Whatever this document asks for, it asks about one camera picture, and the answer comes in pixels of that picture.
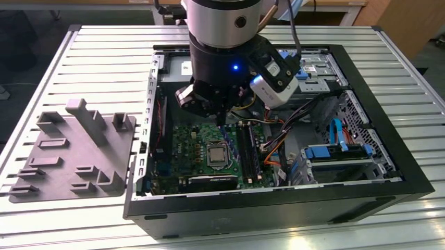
yellow cable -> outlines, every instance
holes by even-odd
[[[255,99],[257,99],[257,94],[254,93],[251,103],[247,104],[245,107],[234,108],[233,110],[238,111],[238,110],[243,110],[243,109],[249,108],[255,103]]]

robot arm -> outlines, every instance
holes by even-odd
[[[251,92],[265,105],[285,104],[298,86],[299,55],[282,58],[258,31],[261,0],[183,2],[190,30],[193,77],[176,91],[182,109],[226,123],[226,112]],[[271,8],[269,18],[277,9]]]

motherboard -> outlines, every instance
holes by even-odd
[[[230,189],[273,186],[273,171],[262,162],[259,146],[266,141],[261,124],[233,123],[221,128],[214,124],[176,125],[172,135],[172,157],[156,162],[158,178],[152,181],[156,194],[218,190],[218,183]],[[255,156],[257,162],[249,159]]]

white label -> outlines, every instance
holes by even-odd
[[[349,5],[364,5],[364,2],[349,2]]]
[[[306,66],[306,67],[305,67],[305,70],[306,70],[306,71],[317,71],[314,66]]]
[[[150,4],[148,0],[128,0],[131,4]]]
[[[191,76],[193,75],[193,62],[184,61],[180,65],[180,74],[183,76]]]
[[[278,170],[278,175],[279,175],[281,179],[286,180],[286,173],[283,170],[281,170],[281,169]]]

wooden cabinet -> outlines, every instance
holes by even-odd
[[[381,26],[398,49],[413,59],[445,24],[445,0],[368,0],[356,26]]]

